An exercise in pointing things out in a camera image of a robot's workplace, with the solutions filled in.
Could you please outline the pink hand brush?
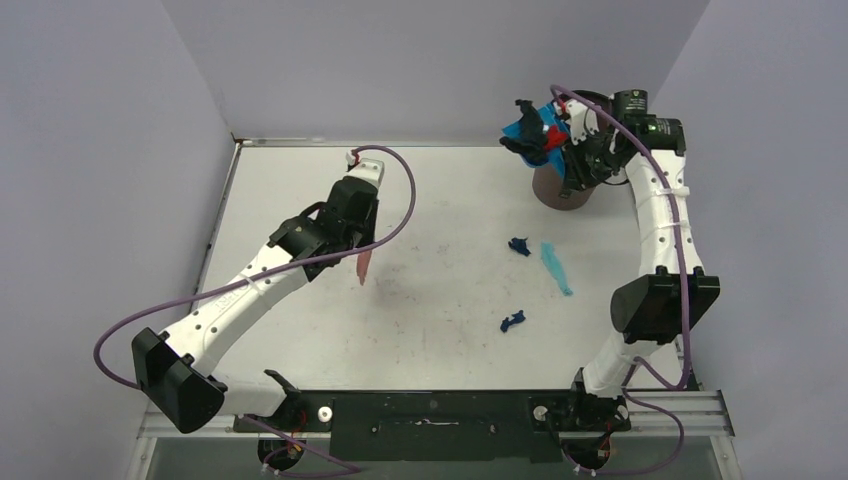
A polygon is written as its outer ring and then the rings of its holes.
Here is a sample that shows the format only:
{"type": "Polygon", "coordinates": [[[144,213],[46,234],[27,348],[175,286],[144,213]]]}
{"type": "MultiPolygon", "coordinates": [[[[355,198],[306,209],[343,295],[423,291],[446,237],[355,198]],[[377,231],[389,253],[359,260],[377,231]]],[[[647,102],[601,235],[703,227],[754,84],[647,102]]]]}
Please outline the pink hand brush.
{"type": "Polygon", "coordinates": [[[367,274],[372,259],[372,251],[368,250],[357,255],[356,275],[361,286],[365,285],[367,274]]]}

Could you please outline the blue dustpan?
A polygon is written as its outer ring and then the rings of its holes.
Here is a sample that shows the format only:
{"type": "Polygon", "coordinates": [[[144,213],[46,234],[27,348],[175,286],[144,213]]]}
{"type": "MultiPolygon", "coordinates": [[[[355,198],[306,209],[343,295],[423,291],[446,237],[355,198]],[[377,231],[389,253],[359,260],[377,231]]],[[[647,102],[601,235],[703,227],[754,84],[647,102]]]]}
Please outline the blue dustpan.
{"type": "Polygon", "coordinates": [[[571,135],[570,127],[561,117],[561,108],[554,102],[536,107],[525,99],[518,99],[514,104],[521,116],[502,128],[500,145],[519,155],[531,168],[551,165],[562,174],[564,148],[571,135]]]}

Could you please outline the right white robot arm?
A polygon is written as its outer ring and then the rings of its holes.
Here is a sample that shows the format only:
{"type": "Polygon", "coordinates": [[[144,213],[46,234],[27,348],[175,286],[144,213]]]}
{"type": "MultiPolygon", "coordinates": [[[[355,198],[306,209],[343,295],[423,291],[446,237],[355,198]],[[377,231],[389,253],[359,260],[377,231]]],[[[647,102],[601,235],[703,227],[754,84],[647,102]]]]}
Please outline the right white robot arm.
{"type": "Polygon", "coordinates": [[[718,298],[720,281],[705,273],[694,243],[682,123],[649,113],[644,90],[610,97],[551,90],[568,117],[575,160],[606,177],[626,176],[640,238],[638,276],[610,301],[613,331],[580,372],[585,390],[565,402],[568,421],[588,429],[605,415],[602,398],[621,396],[638,369],[669,390],[688,384],[692,329],[718,298]]]}

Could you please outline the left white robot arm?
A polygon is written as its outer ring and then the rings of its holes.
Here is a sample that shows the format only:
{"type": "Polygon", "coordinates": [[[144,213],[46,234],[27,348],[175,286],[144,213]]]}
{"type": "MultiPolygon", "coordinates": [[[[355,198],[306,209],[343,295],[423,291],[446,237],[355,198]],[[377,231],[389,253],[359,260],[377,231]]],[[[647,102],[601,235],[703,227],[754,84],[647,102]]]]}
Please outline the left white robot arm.
{"type": "Polygon", "coordinates": [[[137,383],[181,433],[219,414],[260,416],[282,431],[297,420],[295,387],[265,369],[251,377],[218,371],[226,352],[287,295],[339,263],[338,253],[374,240],[378,175],[349,173],[326,201],[284,221],[233,278],[235,289],[216,296],[162,332],[150,328],[131,342],[137,383]]]}

